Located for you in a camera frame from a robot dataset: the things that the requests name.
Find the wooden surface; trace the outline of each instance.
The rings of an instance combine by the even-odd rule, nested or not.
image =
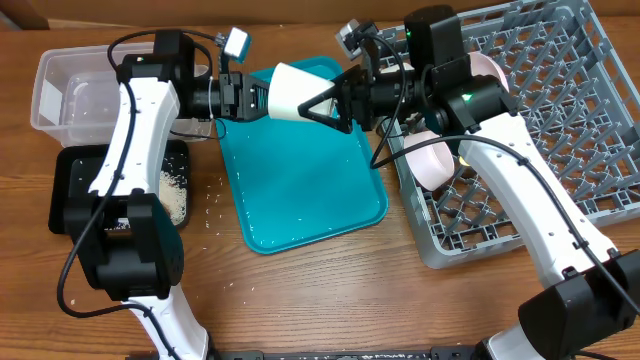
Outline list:
[[[636,56],[640,21],[602,22],[629,74],[640,84]],[[317,55],[338,59],[346,68],[349,64],[333,38],[338,27],[248,26],[253,44],[242,69],[258,70]],[[58,309],[55,287],[71,241],[49,233],[47,219],[61,147],[33,130],[28,121],[34,76],[44,51],[108,44],[130,31],[0,33],[2,359],[122,359],[133,351],[152,350],[129,313],[78,320]],[[370,140],[378,141],[374,136]],[[194,201],[190,224],[182,231],[183,287],[196,317],[222,350],[426,349],[475,344],[512,325],[518,306],[542,289],[524,249],[453,269],[432,270],[423,265],[392,167],[382,169],[390,208],[379,225],[278,255],[257,255],[243,242],[217,142],[193,144],[190,150]],[[214,203],[217,194],[220,200]],[[603,229],[623,252],[640,247],[639,230],[634,223]],[[110,304],[106,295],[89,288],[77,264],[66,298],[74,299],[78,310]],[[639,336],[640,326],[636,326],[594,349],[637,359]]]
[[[449,4],[456,11],[479,9],[508,0],[29,0],[40,16],[133,26],[209,24],[300,24],[347,22],[352,18],[397,21],[419,7]],[[526,3],[536,4],[536,0]],[[591,0],[599,16],[640,15],[640,2]]]

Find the clear plastic bin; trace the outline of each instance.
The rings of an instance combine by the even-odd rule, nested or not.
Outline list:
[[[34,129],[46,132],[65,147],[111,141],[120,94],[115,72],[107,61],[107,47],[55,49],[42,54],[31,101]],[[120,63],[126,54],[152,50],[153,43],[119,45],[113,58]],[[206,66],[196,66],[196,75],[206,69]],[[178,119],[172,130],[210,135],[211,122]]]

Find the blue tray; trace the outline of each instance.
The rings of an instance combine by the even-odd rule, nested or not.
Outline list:
[[[326,79],[342,73],[328,57],[291,64]],[[270,81],[273,69],[253,75]],[[316,123],[264,117],[223,120],[220,142],[245,242],[273,254],[379,223],[389,198],[359,126],[346,135]]]

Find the black tray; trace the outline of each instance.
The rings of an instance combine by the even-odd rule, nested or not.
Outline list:
[[[108,145],[87,145],[64,148],[58,154],[56,172],[51,193],[51,208],[49,210],[49,230],[54,234],[65,234],[64,206],[69,197],[86,194],[91,182],[96,178],[104,157],[107,155]],[[187,189],[187,205],[184,220],[176,225],[181,229],[189,223],[189,208],[191,207],[191,166],[189,148],[182,140],[167,141],[162,171],[172,176],[181,176],[181,189]]]

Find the dish rack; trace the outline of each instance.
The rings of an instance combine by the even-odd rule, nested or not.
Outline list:
[[[538,150],[596,226],[640,216],[640,96],[586,0],[521,0],[459,14],[467,51],[503,69]],[[380,31],[408,61],[404,26]],[[383,58],[384,67],[395,64]],[[401,129],[395,124],[392,135]],[[389,140],[393,152],[403,138]],[[422,261],[444,268],[513,250],[522,239],[482,179],[457,164],[437,191],[396,160]]]

